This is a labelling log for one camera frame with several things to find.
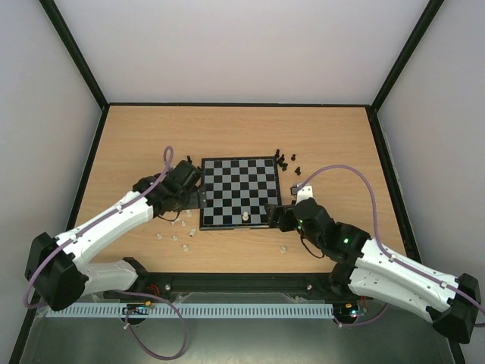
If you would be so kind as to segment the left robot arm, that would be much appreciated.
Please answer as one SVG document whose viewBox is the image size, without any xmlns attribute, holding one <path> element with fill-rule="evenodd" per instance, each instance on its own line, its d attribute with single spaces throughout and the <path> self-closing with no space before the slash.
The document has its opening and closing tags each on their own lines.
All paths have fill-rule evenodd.
<svg viewBox="0 0 485 364">
<path fill-rule="evenodd" d="M 113 206 L 55 237 L 42 233 L 31 243 L 25 277 L 42 303 L 61 311 L 90 293 L 129 290 L 142 276 L 135 259 L 93 263 L 117 238 L 167 212 L 187 209 L 202 178 L 188 161 L 140 179 Z"/>
</svg>

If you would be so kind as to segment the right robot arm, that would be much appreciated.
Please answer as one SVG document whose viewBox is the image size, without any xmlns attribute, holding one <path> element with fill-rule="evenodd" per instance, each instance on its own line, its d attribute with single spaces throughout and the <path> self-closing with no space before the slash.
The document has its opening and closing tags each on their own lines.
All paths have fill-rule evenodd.
<svg viewBox="0 0 485 364">
<path fill-rule="evenodd" d="M 313 198 L 264 208 L 271 228 L 298 232 L 334 261 L 328 281 L 337 296 L 378 299 L 414 313 L 450 340 L 470 342 L 479 311 L 476 278 L 455 277 L 409 259 L 368 232 L 334 221 Z"/>
</svg>

